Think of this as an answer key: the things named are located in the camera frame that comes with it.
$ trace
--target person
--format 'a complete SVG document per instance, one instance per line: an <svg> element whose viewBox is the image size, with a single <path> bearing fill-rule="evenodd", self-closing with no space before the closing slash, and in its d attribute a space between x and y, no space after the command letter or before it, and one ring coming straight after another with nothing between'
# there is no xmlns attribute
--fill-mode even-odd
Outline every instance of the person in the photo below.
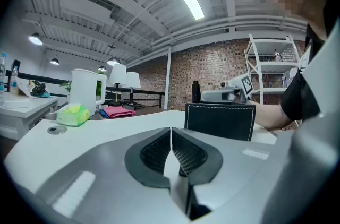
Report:
<svg viewBox="0 0 340 224"><path fill-rule="evenodd" d="M288 14L299 16L308 23L305 53L290 86L279 105L256 105L255 122L265 128L282 128L294 120L305 120L320 113L316 99L303 78L303 70L329 36L338 17L335 0L266 0L275 3Z"/></svg>

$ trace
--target sticker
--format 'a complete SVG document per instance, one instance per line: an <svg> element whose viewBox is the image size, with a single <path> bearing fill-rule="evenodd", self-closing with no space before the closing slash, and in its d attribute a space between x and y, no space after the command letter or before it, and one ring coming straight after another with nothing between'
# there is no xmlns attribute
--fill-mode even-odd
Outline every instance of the sticker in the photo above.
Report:
<svg viewBox="0 0 340 224"><path fill-rule="evenodd" d="M269 156L269 152L266 151L255 151L255 150L251 150L251 149L245 149L242 151L243 154L251 156L251 157L255 157L261 160L267 160L268 156Z"/></svg>
<svg viewBox="0 0 340 224"><path fill-rule="evenodd" d="M243 87L245 89L246 94L249 94L249 92L251 92L253 90L253 87L251 85L251 82L250 82L248 76L246 76L242 79L242 84L243 84Z"/></svg>
<svg viewBox="0 0 340 224"><path fill-rule="evenodd" d="M304 69L307 67L309 64L309 59L310 59L310 49L311 47L307 49L307 51L301 56L300 62L299 62L299 70L302 73Z"/></svg>

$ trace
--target plastic bottle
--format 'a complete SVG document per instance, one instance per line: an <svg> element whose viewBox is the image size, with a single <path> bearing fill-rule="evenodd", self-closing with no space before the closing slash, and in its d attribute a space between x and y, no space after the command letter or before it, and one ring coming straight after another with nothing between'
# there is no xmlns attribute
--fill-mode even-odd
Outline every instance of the plastic bottle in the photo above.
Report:
<svg viewBox="0 0 340 224"><path fill-rule="evenodd" d="M0 59L0 107L3 107L5 104L4 92L5 92L5 75L6 75L6 66L5 66L5 58L7 54L2 52L2 56Z"/></svg>
<svg viewBox="0 0 340 224"><path fill-rule="evenodd" d="M287 88L286 75L285 74L282 75L282 88Z"/></svg>
<svg viewBox="0 0 340 224"><path fill-rule="evenodd" d="M18 84L17 84L17 78L18 77L18 67L15 66L13 71L12 71L12 75L11 75L11 83L10 83L10 93L17 95L19 94L19 88L18 88Z"/></svg>
<svg viewBox="0 0 340 224"><path fill-rule="evenodd" d="M293 80L293 78L290 77L290 76L286 78L286 86L287 87L291 84L292 80Z"/></svg>
<svg viewBox="0 0 340 224"><path fill-rule="evenodd" d="M274 56L277 62L282 62L280 53L276 49L274 49Z"/></svg>

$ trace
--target white desk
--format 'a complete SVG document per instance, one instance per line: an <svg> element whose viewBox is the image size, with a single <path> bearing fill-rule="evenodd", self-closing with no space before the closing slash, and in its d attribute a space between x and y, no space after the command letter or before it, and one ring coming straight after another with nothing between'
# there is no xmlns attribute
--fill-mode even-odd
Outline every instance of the white desk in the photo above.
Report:
<svg viewBox="0 0 340 224"><path fill-rule="evenodd" d="M31 99L4 93L5 101L16 102L22 108L0 108L0 135L19 140L29 131L29 126L57 108L58 98Z"/></svg>
<svg viewBox="0 0 340 224"><path fill-rule="evenodd" d="M120 119L87 121L80 127L68 127L64 134L51 135L47 133L47 129L57 123L54 120L42 120L15 145L4 163L14 181L35 193L53 173L97 145L157 128L184 127L184 121L185 112L165 111ZM255 125L253 140L273 144L276 138ZM173 161L171 165L179 167L174 157Z"/></svg>

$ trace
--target white stitching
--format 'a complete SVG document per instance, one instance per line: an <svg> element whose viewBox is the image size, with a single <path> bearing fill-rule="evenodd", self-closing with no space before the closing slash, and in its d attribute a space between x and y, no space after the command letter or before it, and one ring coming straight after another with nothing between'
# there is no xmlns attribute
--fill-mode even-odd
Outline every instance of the white stitching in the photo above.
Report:
<svg viewBox="0 0 340 224"><path fill-rule="evenodd" d="M189 109L190 107L198 107L198 108L213 108L213 109L251 109L251 124L249 129L249 136L248 141L250 139L251 134L251 126L253 125L253 117L254 117L254 108L246 107L246 108L239 108L239 107L213 107L213 106L197 106L197 105L188 105L188 117L186 118L186 126L189 125Z"/></svg>

